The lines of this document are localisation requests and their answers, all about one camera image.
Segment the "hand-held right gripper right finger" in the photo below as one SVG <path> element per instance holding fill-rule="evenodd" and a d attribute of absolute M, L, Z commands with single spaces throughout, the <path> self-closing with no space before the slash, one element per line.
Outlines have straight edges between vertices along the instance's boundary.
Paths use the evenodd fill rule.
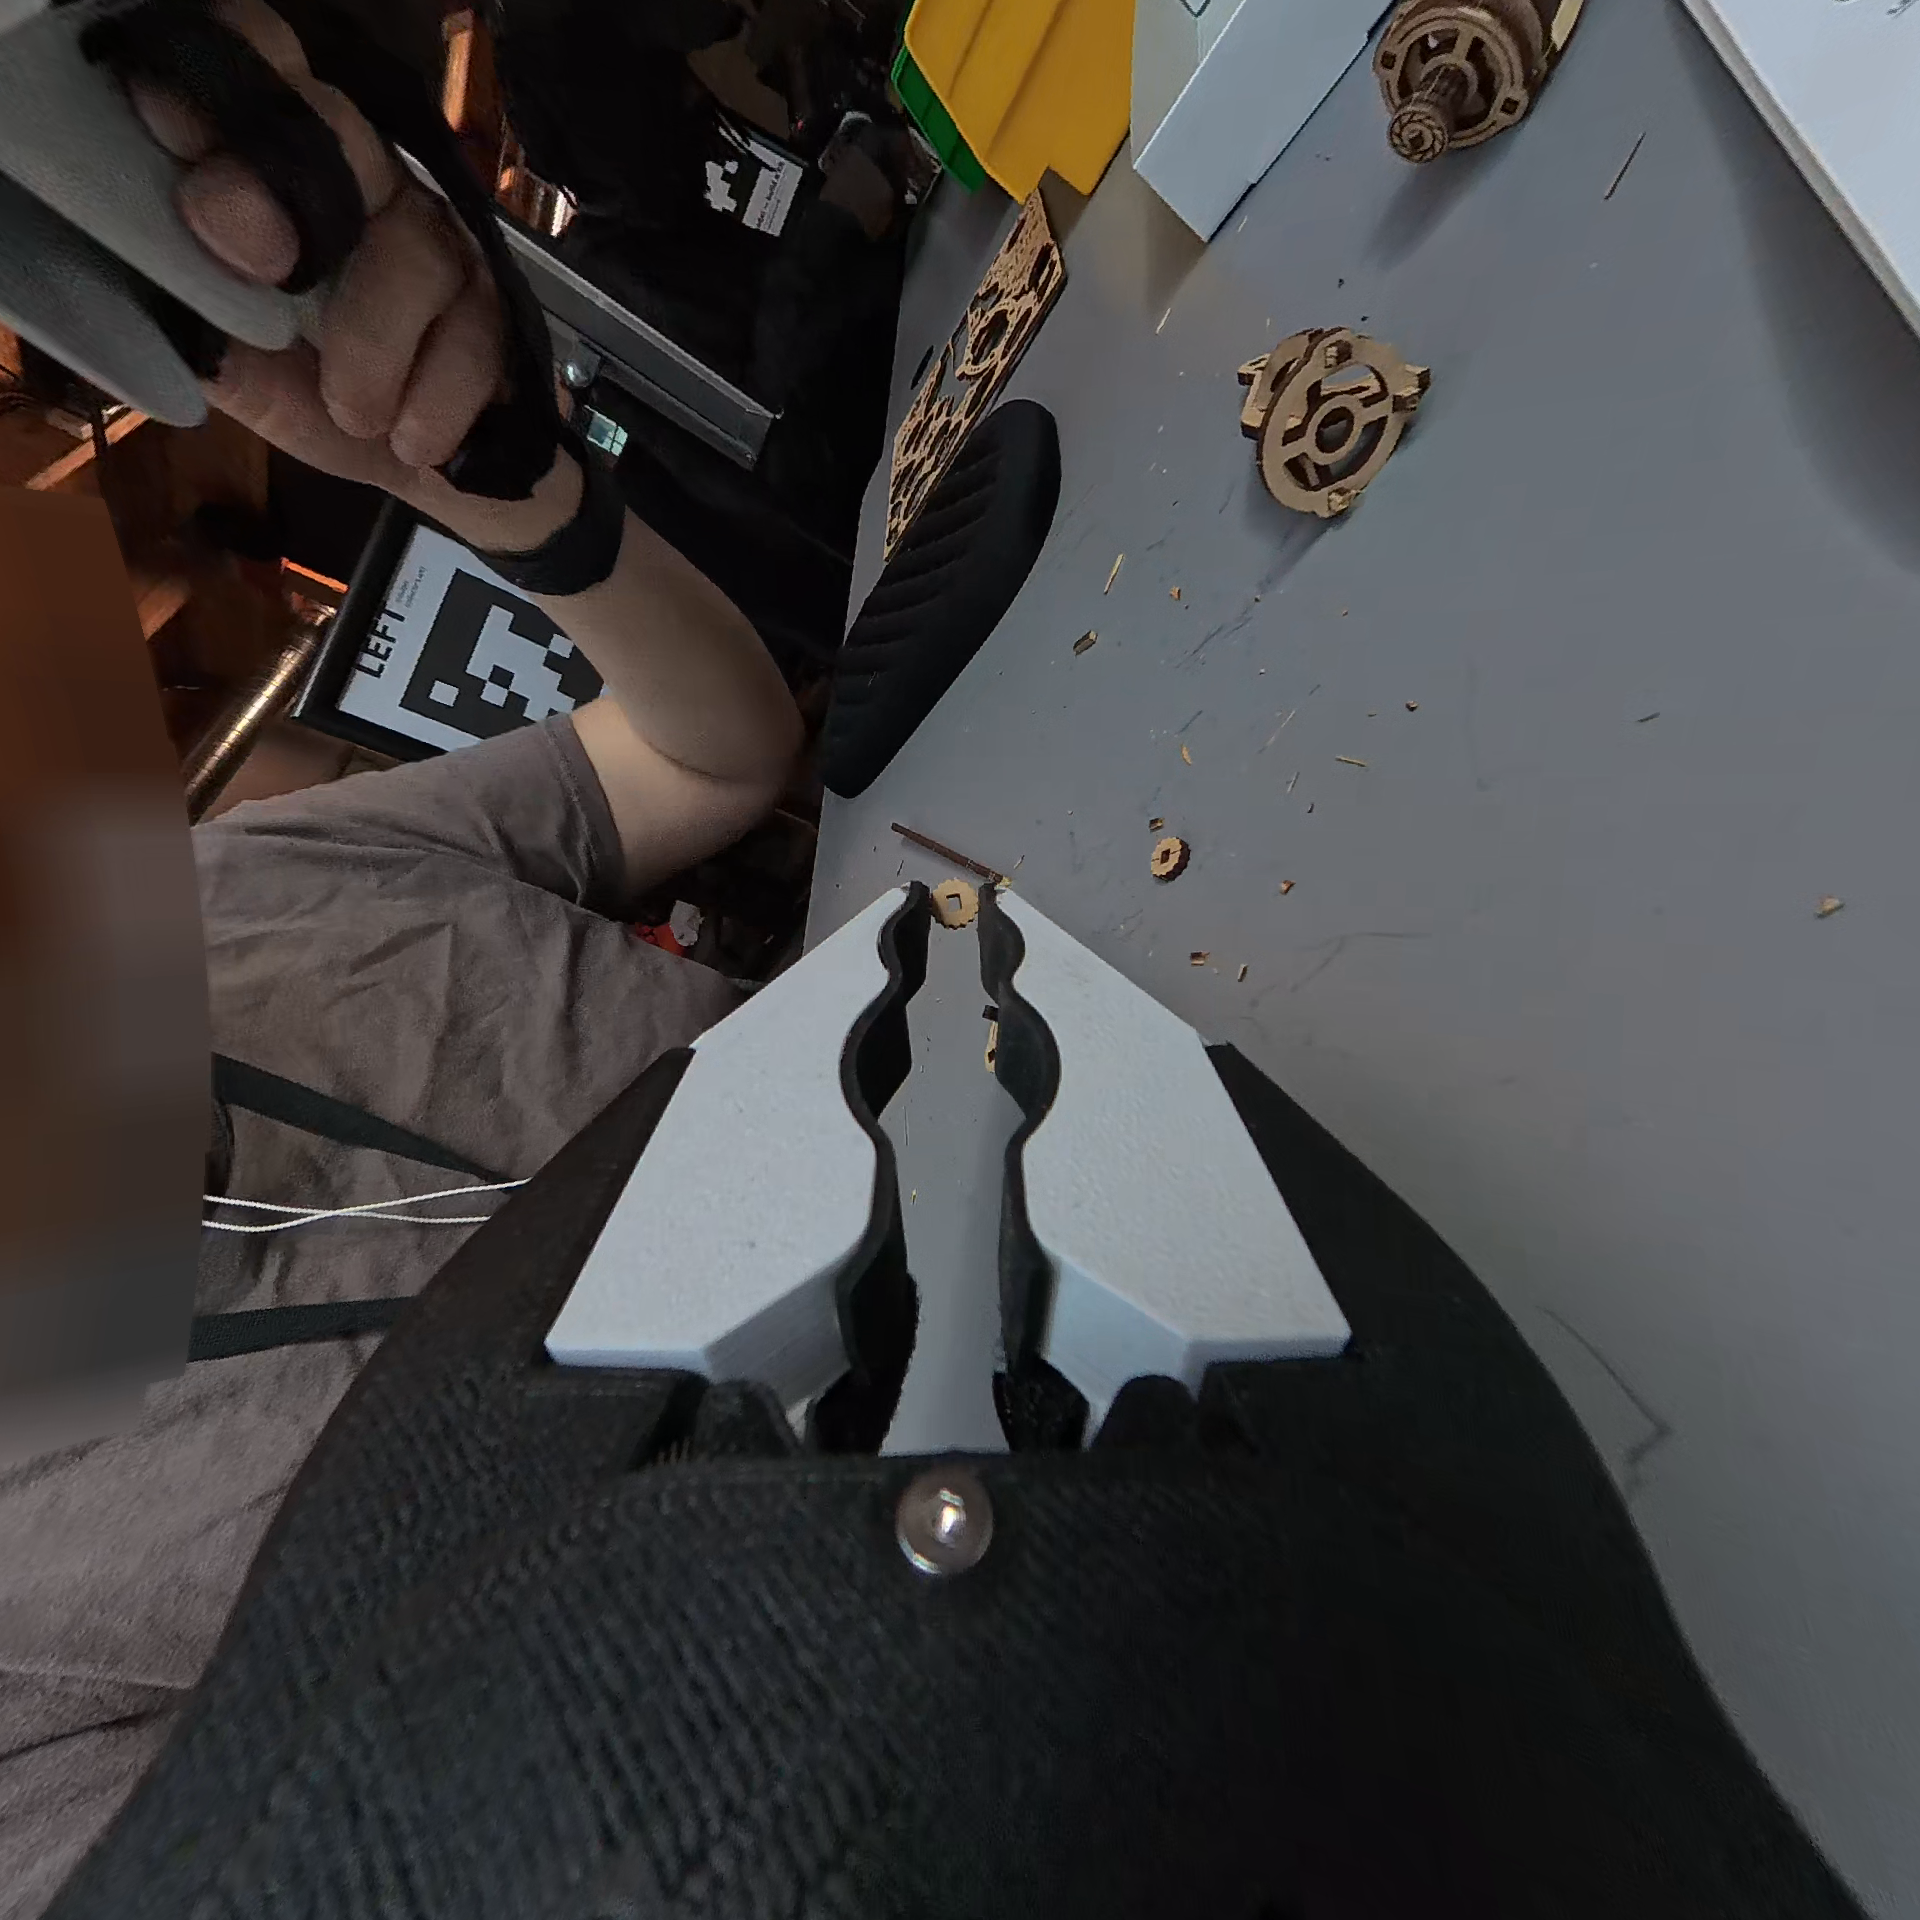
<path fill-rule="evenodd" d="M 978 908 L 993 1079 L 1017 1106 L 998 1200 L 1009 1449 L 1080 1449 L 1119 1394 L 1194 1396 L 1220 1362 L 1351 1344 L 1208 1044 L 1036 904 Z"/>

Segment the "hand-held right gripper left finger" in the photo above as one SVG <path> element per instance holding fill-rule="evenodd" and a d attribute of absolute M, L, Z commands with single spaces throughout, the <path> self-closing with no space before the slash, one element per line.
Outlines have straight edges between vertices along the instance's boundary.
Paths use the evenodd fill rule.
<path fill-rule="evenodd" d="M 885 892 L 690 1049 L 545 1332 L 570 1369 L 701 1375 L 877 1449 L 918 1336 L 896 1152 L 930 892 Z"/>

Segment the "laser-cut wooden parts sheet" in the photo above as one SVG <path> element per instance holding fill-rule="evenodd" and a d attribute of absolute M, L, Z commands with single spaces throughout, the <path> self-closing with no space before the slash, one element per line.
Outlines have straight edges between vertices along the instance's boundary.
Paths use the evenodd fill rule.
<path fill-rule="evenodd" d="M 1033 191 L 898 424 L 881 535 L 886 560 L 1013 378 L 1062 287 L 1064 258 L 1042 194 Z"/>

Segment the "person's left forearm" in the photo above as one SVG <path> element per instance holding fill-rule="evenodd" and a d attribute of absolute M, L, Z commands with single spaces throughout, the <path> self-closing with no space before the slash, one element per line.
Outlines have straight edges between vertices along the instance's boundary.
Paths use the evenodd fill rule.
<path fill-rule="evenodd" d="M 606 583 L 536 602 L 604 694 L 341 799 L 368 848 L 634 904 L 766 822 L 799 765 L 799 711 L 748 617 L 633 512 Z"/>

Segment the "person's left hand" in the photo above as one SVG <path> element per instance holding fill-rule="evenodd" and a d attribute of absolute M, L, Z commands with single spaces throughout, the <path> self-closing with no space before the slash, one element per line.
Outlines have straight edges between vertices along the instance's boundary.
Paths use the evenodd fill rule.
<path fill-rule="evenodd" d="M 522 500 L 468 495 L 446 478 L 508 384 L 502 306 L 484 258 L 366 116 L 312 72 L 269 7 L 214 14 L 334 133 L 368 223 L 312 336 L 282 351 L 228 343 L 201 382 L 207 407 L 322 472 L 412 502 L 468 546 L 533 550 L 582 502 L 585 480 L 566 453 Z"/>

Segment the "person's grey shirt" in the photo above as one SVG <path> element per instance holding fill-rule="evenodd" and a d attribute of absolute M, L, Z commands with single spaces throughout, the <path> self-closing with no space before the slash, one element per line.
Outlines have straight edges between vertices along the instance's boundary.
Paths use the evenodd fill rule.
<path fill-rule="evenodd" d="M 193 829 L 221 1056 L 540 1172 L 725 975 L 633 937 L 562 716 Z M 2 1913 L 40 1916 L 157 1756 L 369 1336 L 201 1359 L 2 1486 Z"/>

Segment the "black white marker board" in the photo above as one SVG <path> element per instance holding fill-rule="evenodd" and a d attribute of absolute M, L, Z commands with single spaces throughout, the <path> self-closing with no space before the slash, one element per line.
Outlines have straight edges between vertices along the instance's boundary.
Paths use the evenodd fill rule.
<path fill-rule="evenodd" d="M 357 750 L 422 760 L 570 712 L 601 685 L 545 612 L 392 500 L 292 717 Z"/>

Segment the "dark wristband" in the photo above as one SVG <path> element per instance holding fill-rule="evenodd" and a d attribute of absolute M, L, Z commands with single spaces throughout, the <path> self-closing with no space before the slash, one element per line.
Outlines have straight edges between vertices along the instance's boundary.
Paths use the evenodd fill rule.
<path fill-rule="evenodd" d="M 626 500 L 596 448 L 566 439 L 562 450 L 582 478 L 573 514 L 528 550 L 482 548 L 473 552 L 498 578 L 525 596 L 570 596 L 604 584 L 618 557 Z"/>

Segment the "green plastic bin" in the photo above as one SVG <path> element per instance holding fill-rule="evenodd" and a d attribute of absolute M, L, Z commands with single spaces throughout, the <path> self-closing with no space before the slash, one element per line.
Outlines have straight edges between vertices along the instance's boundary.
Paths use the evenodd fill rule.
<path fill-rule="evenodd" d="M 904 36 L 896 42 L 889 65 L 889 88 L 898 97 L 904 118 L 918 134 L 920 146 L 936 161 L 944 176 L 958 180 L 966 191 L 986 182 L 986 170 L 959 134 L 951 112 L 925 80 Z"/>

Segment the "yellow plastic bin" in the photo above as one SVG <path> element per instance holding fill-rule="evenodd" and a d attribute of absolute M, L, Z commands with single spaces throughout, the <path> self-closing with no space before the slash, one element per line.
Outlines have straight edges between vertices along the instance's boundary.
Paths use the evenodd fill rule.
<path fill-rule="evenodd" d="M 902 45 L 1009 198 L 1097 191 L 1129 130 L 1136 4 L 917 2 Z"/>

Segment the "white cardboard box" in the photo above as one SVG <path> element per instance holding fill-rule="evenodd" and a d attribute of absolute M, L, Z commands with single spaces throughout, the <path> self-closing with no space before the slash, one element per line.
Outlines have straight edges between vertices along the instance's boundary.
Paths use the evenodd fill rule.
<path fill-rule="evenodd" d="M 1388 2 L 1138 2 L 1136 174 L 1208 241 L 1388 10 Z"/>

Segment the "wooden shaft wheel assembly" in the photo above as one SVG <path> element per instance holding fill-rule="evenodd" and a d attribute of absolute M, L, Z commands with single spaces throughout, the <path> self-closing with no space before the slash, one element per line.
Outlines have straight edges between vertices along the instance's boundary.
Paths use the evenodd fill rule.
<path fill-rule="evenodd" d="M 1405 2 L 1388 18 L 1374 71 L 1388 144 L 1428 165 L 1514 127 L 1543 94 L 1582 2 Z"/>

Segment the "metal frame rail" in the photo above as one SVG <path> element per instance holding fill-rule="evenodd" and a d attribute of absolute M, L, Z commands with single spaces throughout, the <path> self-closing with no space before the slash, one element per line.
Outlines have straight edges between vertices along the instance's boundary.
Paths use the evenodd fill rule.
<path fill-rule="evenodd" d="M 544 234 L 522 228 L 505 210 L 496 223 L 544 312 L 553 356 L 569 385 L 604 378 L 736 466 L 759 466 L 776 418 L 769 407 L 570 270 Z"/>

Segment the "wooden spoked wheel frame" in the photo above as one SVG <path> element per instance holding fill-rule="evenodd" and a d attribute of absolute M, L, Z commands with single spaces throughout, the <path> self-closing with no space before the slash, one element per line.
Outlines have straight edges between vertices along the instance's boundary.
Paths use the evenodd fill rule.
<path fill-rule="evenodd" d="M 1351 326 L 1289 334 L 1239 367 L 1239 429 L 1264 489 L 1289 512 L 1344 516 L 1418 413 L 1433 375 Z"/>

